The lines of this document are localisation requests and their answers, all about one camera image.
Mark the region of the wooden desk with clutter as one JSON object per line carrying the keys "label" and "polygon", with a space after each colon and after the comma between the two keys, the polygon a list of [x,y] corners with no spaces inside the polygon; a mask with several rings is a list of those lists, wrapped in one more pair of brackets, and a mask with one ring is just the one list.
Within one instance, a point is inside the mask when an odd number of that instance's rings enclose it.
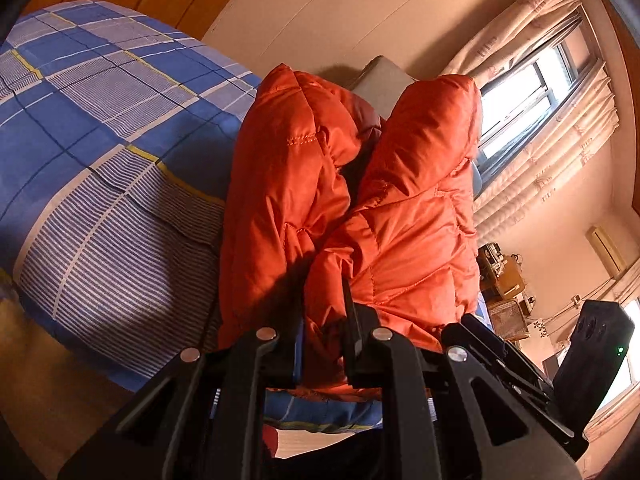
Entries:
{"label": "wooden desk with clutter", "polygon": [[488,310],[515,301],[525,316],[532,314],[535,299],[526,292],[519,255],[505,254],[497,243],[488,243],[478,250],[480,292]]}

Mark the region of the beige patterned right curtain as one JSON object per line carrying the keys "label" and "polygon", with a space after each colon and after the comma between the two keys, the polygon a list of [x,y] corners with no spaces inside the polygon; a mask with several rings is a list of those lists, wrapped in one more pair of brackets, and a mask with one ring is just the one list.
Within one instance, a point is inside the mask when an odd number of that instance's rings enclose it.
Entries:
{"label": "beige patterned right curtain", "polygon": [[546,202],[593,158],[620,124],[602,63],[549,118],[474,205],[477,243],[493,242]]}

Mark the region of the bright window with frame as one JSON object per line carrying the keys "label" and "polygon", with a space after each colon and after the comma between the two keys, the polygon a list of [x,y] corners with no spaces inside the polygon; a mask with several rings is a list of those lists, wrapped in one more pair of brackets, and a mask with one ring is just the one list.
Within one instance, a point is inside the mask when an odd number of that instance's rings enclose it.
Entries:
{"label": "bright window with frame", "polygon": [[599,58],[585,13],[577,10],[482,88],[484,122],[474,185],[482,192],[578,89]]}

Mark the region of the blue plaid bed sheet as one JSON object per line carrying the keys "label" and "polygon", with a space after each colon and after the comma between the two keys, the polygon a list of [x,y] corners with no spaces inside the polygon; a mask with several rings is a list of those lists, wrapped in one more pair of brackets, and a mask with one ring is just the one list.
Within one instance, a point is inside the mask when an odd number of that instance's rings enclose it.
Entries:
{"label": "blue plaid bed sheet", "polygon": [[54,338],[128,390],[207,338],[257,86],[107,2],[38,11],[2,44],[2,270]]}

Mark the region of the wicker back wooden chair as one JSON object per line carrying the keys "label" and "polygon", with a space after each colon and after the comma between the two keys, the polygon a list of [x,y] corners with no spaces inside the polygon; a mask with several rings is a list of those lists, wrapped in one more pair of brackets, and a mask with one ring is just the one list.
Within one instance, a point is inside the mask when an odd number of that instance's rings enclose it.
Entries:
{"label": "wicker back wooden chair", "polygon": [[504,300],[488,307],[491,326],[504,340],[518,341],[529,337],[527,323],[515,300]]}

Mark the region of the orange down puffer jacket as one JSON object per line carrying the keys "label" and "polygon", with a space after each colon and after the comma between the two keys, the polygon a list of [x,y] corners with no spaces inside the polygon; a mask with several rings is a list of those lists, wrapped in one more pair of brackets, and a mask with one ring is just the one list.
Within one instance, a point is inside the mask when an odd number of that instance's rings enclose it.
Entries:
{"label": "orange down puffer jacket", "polygon": [[480,292],[472,165],[482,125],[474,80],[401,93],[389,118],[316,75],[274,68],[236,138],[220,253],[220,348],[285,322],[304,326],[296,394],[363,402],[344,371],[347,300],[416,347]]}

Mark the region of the wall air conditioner unit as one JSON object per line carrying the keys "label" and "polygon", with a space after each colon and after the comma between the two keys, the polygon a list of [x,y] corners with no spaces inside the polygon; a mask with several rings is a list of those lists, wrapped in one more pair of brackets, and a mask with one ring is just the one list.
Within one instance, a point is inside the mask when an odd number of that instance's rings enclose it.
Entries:
{"label": "wall air conditioner unit", "polygon": [[587,240],[611,278],[620,278],[626,271],[626,262],[617,246],[600,226],[592,226]]}

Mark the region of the beige patterned left curtain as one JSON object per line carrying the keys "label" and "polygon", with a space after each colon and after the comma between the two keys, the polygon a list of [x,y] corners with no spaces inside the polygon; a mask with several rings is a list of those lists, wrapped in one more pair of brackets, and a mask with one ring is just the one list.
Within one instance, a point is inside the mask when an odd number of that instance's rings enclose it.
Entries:
{"label": "beige patterned left curtain", "polygon": [[559,32],[579,6],[580,0],[518,0],[472,37],[442,72],[469,76],[482,88]]}

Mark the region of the beige patterned curtain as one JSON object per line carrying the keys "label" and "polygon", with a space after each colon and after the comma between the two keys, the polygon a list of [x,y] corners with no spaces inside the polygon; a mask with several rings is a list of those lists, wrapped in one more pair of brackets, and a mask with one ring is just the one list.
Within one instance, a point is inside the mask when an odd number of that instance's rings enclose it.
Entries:
{"label": "beige patterned curtain", "polygon": [[559,32],[579,6],[580,0],[518,0],[472,37],[442,72],[469,76],[482,88]]}
{"label": "beige patterned curtain", "polygon": [[546,202],[593,158],[620,124],[602,63],[549,118],[474,205],[477,243],[493,242]]}

